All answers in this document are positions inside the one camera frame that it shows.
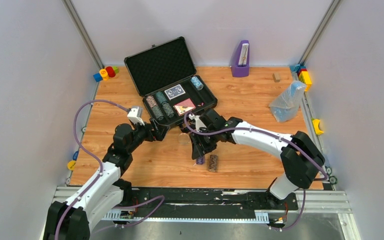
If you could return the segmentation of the brown chip stack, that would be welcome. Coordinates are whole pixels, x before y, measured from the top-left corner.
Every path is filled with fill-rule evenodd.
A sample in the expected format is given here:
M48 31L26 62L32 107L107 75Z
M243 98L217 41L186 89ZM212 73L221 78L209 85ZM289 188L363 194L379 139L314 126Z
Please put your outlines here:
M211 154L208 160L208 171L215 173L218 169L219 157L215 154Z

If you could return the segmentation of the grey green chip stack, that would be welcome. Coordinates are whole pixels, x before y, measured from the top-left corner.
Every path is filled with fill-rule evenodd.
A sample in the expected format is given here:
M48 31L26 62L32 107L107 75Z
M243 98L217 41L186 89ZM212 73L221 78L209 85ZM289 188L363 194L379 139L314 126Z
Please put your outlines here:
M158 105L153 106L151 110L156 120L161 121L164 119L164 114Z

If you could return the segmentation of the green blue chip stack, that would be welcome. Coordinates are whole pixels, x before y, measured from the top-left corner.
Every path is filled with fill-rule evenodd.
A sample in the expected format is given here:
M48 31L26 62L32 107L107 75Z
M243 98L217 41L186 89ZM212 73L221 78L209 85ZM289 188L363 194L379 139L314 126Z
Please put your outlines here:
M157 100L161 105L163 105L164 103L167 102L167 99L166 99L164 93L161 92L161 91L159 91L159 92L157 92L157 93L155 94L155 98L156 98L156 100Z

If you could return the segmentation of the tan blue chip stack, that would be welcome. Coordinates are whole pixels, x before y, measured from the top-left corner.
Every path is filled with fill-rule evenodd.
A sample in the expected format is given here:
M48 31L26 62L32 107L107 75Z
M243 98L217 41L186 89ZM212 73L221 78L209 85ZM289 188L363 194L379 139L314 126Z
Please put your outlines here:
M157 106L158 106L157 101L155 100L155 98L154 98L152 95L147 96L147 97L145 98L145 100L146 100L146 102L148 103L148 105L149 105L149 107L150 107L151 109L154 108L154 107L157 107Z

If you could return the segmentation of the black poker case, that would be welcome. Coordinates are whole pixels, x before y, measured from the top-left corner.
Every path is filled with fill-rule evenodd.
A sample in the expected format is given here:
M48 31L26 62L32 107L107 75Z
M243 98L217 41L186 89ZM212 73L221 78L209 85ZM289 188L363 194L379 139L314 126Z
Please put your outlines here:
M210 88L197 74L197 69L188 49L187 41L183 36L177 37L168 42L154 45L147 50L127 56L124 64L138 94L142 98L145 109L151 118L155 119L154 113L146 102L147 96L153 96L157 92L164 93L175 85L180 84L185 94L169 100L164 96L174 111L174 117L169 118L163 110L162 105L155 98L158 106L164 114L164 119L158 121L160 124L175 128L183 122L183 115L179 116L174 109L174 104L190 98L196 108L191 112L201 114L207 109L215 108L218 99ZM197 76L203 83L203 89L197 90L191 83L191 78Z

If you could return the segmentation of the light blue chip stack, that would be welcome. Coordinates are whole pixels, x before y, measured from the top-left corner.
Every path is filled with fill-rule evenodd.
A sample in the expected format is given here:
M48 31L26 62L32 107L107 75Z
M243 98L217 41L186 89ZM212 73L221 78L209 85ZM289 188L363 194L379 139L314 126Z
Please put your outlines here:
M193 76L191 79L190 79L191 83L195 86L195 88L200 91L204 88L204 85L203 83L201 82L201 80L197 77L197 76Z

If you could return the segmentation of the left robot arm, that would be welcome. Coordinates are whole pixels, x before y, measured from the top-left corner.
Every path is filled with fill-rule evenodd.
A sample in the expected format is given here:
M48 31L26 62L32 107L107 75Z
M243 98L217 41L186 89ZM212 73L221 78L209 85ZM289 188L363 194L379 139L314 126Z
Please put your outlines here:
M132 153L143 142L161 142L169 126L149 123L123 123L114 130L97 171L65 201L54 201L44 226L45 240L88 240L102 218L116 205L133 201L132 185L121 177L133 161Z

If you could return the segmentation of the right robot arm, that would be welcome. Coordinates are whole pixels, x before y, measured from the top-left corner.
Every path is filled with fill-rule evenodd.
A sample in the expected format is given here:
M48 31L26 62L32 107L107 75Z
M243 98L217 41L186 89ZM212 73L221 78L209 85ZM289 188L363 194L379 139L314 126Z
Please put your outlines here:
M278 209L289 194L297 189L308 189L322 174L325 158L309 135L302 131L286 134L256 127L240 118L225 119L214 109L200 115L187 112L183 121L192 142L192 158L211 153L218 142L253 147L278 158L284 173L275 178L266 191L266 204Z

